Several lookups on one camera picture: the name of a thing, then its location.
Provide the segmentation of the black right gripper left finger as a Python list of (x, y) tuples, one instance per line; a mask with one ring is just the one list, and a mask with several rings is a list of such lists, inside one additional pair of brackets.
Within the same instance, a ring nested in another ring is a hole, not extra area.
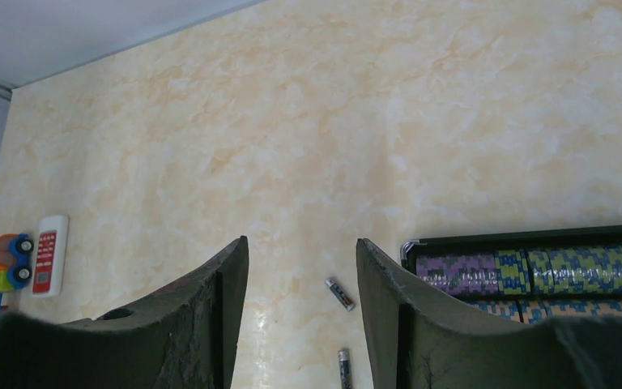
[(246, 237), (99, 318), (0, 311), (0, 388), (228, 388), (249, 273)]

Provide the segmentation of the white remote control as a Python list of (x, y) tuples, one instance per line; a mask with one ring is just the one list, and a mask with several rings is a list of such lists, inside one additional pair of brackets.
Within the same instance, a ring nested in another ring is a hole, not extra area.
[(54, 297), (62, 291), (69, 223), (67, 215), (47, 216), (40, 221), (32, 277), (34, 297)]

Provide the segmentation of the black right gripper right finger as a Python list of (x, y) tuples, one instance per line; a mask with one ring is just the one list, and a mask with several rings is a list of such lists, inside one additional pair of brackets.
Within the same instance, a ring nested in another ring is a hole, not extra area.
[(376, 388), (622, 388), (622, 317), (514, 322), (425, 284), (365, 238), (356, 267)]

